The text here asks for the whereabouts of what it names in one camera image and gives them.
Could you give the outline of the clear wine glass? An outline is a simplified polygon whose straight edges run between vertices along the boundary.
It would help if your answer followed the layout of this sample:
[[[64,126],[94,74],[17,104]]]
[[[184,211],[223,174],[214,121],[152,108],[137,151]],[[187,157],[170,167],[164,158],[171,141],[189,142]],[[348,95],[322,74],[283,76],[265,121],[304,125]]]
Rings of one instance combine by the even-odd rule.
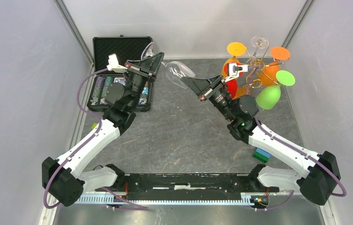
[[[154,56],[153,52],[153,42],[150,42],[141,54],[141,59],[146,59],[151,56]],[[166,63],[164,61],[161,62],[161,65],[165,68],[166,77],[177,86],[187,89],[188,86],[182,81],[183,77],[195,77],[196,74],[193,72],[188,66],[180,61],[171,61]]]

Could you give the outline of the yellow wine glass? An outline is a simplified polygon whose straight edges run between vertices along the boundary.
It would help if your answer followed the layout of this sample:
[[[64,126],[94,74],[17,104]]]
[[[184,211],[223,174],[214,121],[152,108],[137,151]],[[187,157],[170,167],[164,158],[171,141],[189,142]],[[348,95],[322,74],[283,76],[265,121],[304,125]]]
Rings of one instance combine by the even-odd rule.
[[[237,63],[238,65],[241,65],[242,63],[237,59],[237,57],[245,54],[247,49],[245,45],[240,42],[232,42],[227,46],[227,51],[230,55],[232,55],[232,57],[227,59],[222,66],[221,75],[224,78],[228,76],[228,69],[227,69],[228,64]]]

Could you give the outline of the red wine glass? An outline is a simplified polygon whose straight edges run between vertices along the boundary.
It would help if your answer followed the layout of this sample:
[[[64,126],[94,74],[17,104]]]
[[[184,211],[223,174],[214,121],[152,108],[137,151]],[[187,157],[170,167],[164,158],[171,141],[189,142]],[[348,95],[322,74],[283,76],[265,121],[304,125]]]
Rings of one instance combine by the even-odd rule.
[[[237,79],[226,82],[227,91],[230,93],[232,98],[236,98],[236,96],[237,96],[237,92],[238,92],[238,88],[239,88]]]

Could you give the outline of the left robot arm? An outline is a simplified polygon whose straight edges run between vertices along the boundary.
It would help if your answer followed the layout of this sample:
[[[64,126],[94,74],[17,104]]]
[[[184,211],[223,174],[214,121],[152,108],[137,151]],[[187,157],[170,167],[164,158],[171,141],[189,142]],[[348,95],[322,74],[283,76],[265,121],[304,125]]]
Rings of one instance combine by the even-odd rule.
[[[108,166],[89,172],[84,169],[105,146],[131,126],[141,93],[146,83],[155,81],[164,55],[159,52],[143,60],[127,60],[124,65],[119,63],[116,54],[108,56],[106,70],[122,73],[126,82],[114,82],[107,88],[107,109],[88,135],[58,158],[48,157],[42,162],[46,208],[53,209],[59,204],[70,206],[83,193],[98,188],[119,191],[124,187],[124,177]]]

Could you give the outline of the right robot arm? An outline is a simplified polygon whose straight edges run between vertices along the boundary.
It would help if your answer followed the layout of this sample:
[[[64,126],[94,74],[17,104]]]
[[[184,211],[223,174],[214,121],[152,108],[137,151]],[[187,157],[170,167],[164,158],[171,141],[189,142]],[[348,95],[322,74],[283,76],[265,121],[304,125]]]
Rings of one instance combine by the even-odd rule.
[[[298,191],[307,200],[321,206],[330,196],[346,196],[335,155],[328,151],[308,150],[269,129],[258,119],[259,108],[252,95],[233,99],[221,75],[207,79],[183,77],[181,80],[200,101],[209,100],[230,122],[227,128],[234,139],[260,148],[290,167],[255,167],[254,175],[248,179],[252,190],[277,187]]]

